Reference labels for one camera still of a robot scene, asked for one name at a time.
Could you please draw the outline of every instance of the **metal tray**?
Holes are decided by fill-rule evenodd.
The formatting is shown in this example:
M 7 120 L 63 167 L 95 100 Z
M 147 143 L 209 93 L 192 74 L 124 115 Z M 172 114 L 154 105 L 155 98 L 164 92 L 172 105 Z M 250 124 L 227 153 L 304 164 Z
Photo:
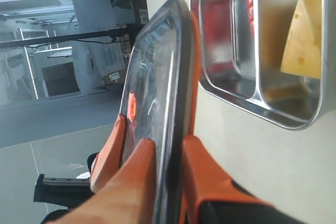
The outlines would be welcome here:
M 310 126 L 336 105 L 335 1 L 322 0 L 321 80 L 280 72 L 296 3 L 254 0 L 253 38 L 246 0 L 190 0 L 202 34 L 202 88 L 289 130 Z M 270 54 L 278 63 L 269 64 Z

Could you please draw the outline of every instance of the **white countertop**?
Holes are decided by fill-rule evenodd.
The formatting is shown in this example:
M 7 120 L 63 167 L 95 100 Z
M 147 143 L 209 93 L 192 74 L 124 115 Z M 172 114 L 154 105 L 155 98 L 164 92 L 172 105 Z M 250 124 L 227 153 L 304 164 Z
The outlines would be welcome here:
M 147 0 L 149 16 L 165 1 Z M 336 112 L 292 132 L 199 88 L 195 135 L 252 194 L 307 223 L 336 223 Z

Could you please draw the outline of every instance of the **stainless steel food container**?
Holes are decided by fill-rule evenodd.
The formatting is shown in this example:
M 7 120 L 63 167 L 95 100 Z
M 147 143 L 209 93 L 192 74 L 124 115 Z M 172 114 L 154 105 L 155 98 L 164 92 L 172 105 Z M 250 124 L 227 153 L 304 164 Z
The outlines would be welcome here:
M 336 101 L 335 0 L 322 0 L 321 79 L 280 71 L 297 1 L 254 0 L 253 37 L 246 0 L 190 0 L 202 34 L 202 88 L 289 130 L 310 126 Z M 280 63 L 270 66 L 269 55 Z

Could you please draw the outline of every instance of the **ceiling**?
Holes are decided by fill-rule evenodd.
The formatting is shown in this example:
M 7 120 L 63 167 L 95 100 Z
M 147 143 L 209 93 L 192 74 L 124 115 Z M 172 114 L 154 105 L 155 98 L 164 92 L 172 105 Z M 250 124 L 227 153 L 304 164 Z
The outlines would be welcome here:
M 2 21 L 53 25 L 68 23 L 74 14 L 72 0 L 0 0 Z

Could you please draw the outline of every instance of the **yellow cheese wedge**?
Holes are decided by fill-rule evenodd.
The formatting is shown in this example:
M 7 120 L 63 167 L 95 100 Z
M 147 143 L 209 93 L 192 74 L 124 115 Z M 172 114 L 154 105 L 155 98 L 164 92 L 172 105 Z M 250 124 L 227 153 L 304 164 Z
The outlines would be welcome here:
M 321 78 L 322 0 L 299 0 L 289 29 L 281 72 Z

